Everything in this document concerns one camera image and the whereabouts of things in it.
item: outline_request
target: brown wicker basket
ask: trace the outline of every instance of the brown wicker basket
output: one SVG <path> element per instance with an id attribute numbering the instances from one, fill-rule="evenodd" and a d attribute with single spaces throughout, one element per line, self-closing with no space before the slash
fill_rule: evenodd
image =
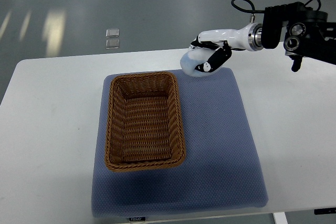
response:
<path id="1" fill-rule="evenodd" d="M 125 74 L 110 86 L 105 164 L 114 172 L 170 168 L 185 158 L 176 76 Z"/>

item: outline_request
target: robotic arm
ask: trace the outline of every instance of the robotic arm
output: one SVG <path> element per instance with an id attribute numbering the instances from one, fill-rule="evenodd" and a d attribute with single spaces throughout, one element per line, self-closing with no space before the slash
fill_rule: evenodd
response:
<path id="1" fill-rule="evenodd" d="M 293 60 L 292 71 L 300 69 L 302 58 L 310 57 L 336 65 L 336 23 L 328 23 L 328 14 L 313 10 L 307 5 L 295 2 L 288 5 L 267 7 L 265 10 L 245 10 L 231 4 L 238 10 L 251 13 L 251 22 L 240 30 L 221 29 L 201 32 L 182 57 L 183 71 L 193 77 L 215 73 L 232 55 L 232 50 L 258 51 L 274 49 L 280 42 L 281 30 L 287 27 L 284 48 Z M 254 13 L 263 13 L 263 24 L 254 23 Z"/>

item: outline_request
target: gray floor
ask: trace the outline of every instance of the gray floor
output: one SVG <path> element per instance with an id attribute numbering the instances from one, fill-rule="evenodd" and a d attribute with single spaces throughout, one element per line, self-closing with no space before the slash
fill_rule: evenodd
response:
<path id="1" fill-rule="evenodd" d="M 248 15 L 233 9 L 230 1 L 0 0 L 0 102 L 16 64 L 23 59 L 186 48 L 200 31 L 238 29 L 248 23 Z M 307 0 L 252 1 L 263 9 Z M 336 22 L 336 0 L 321 1 L 321 10 L 329 14 L 330 22 Z M 105 32 L 113 27 L 120 28 L 120 48 L 106 50 Z M 327 224 L 335 223 L 336 216 L 292 212 L 288 222 Z M 272 223 L 272 218 L 261 215 L 198 223 Z"/>

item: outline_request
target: blue cushion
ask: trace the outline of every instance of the blue cushion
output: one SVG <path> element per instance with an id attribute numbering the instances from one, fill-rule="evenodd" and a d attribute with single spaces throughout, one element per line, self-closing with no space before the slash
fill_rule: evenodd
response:
<path id="1" fill-rule="evenodd" d="M 151 216 L 263 207 L 268 201 L 258 154 L 232 71 L 179 83 L 186 159 L 175 168 L 114 173 L 104 163 L 109 87 L 103 86 L 92 182 L 95 217 Z"/>

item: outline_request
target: white table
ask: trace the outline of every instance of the white table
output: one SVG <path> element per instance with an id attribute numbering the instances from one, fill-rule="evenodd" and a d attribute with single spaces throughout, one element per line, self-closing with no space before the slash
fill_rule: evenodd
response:
<path id="1" fill-rule="evenodd" d="M 185 52 L 21 61 L 0 105 L 0 223 L 99 222 L 90 201 L 104 78 L 179 69 Z M 241 92 L 268 204 L 149 220 L 336 206 L 336 66 L 307 58 L 293 73 L 284 53 L 282 45 L 234 52 L 225 63 Z"/>

